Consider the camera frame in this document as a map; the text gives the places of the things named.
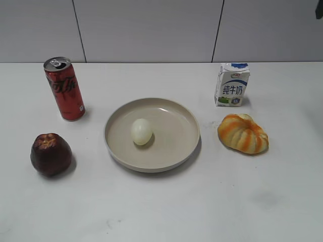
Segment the dark robot arm edge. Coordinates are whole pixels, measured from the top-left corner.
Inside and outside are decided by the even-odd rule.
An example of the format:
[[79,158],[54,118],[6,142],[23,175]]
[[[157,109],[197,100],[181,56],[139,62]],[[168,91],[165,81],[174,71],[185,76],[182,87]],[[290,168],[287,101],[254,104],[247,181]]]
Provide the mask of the dark robot arm edge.
[[323,18],[323,0],[319,0],[315,9],[315,17],[316,19]]

